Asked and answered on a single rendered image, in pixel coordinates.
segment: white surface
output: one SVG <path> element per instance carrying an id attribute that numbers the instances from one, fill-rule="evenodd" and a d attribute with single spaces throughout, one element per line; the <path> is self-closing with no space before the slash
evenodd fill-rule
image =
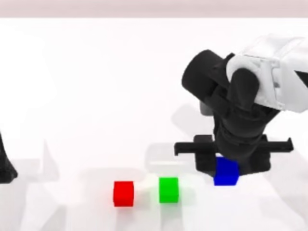
<path id="1" fill-rule="evenodd" d="M 180 85 L 201 50 L 221 56 L 272 33 L 307 36 L 308 20 L 0 20 L 1 126 L 41 150 L 43 171 L 0 186 L 0 231 L 304 231 L 307 113 L 267 128 L 293 138 L 272 170 L 214 187 L 173 143 L 212 129 Z M 161 206 L 158 176 L 179 176 L 181 203 Z M 136 181 L 133 209 L 115 209 L 114 180 Z"/>

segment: robotic arm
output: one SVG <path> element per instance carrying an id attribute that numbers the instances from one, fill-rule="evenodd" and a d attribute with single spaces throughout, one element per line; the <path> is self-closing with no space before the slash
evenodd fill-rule
<path id="1" fill-rule="evenodd" d="M 237 162 L 240 175 L 270 170 L 270 153 L 293 150 L 291 139 L 269 142 L 266 125 L 289 110 L 308 109 L 308 41 L 265 36 L 225 59 L 210 50 L 196 55 L 182 85 L 213 116 L 211 135 L 175 144 L 175 154 L 194 153 L 198 171 L 215 174 L 215 153 Z"/>

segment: block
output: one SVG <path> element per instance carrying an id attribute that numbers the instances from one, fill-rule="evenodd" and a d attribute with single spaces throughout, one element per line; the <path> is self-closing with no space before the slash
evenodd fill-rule
<path id="1" fill-rule="evenodd" d="M 134 183 L 132 181 L 115 181 L 113 202 L 115 207 L 133 207 Z"/>
<path id="2" fill-rule="evenodd" d="M 239 167 L 236 161 L 225 157 L 216 157 L 215 186 L 234 186 L 239 179 Z"/>
<path id="3" fill-rule="evenodd" d="M 179 179 L 159 178 L 159 203 L 178 203 L 180 197 Z"/>

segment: black object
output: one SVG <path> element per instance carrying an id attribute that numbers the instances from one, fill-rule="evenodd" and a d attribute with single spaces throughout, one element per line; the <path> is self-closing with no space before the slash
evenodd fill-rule
<path id="1" fill-rule="evenodd" d="M 226 66 L 234 54 L 222 59 L 210 50 L 196 55 L 187 66 L 182 85 L 200 101 L 201 113 L 214 117 L 212 135 L 196 135 L 193 142 L 175 144 L 175 155 L 194 153 L 196 169 L 213 176 L 216 153 L 238 162 L 240 175 L 270 170 L 270 153 L 291 152 L 292 140 L 269 142 L 263 134 L 279 110 L 254 103 L 259 80 L 247 69 L 234 72 Z"/>
<path id="2" fill-rule="evenodd" d="M 9 184 L 17 177 L 18 173 L 7 157 L 0 134 L 0 184 Z"/>

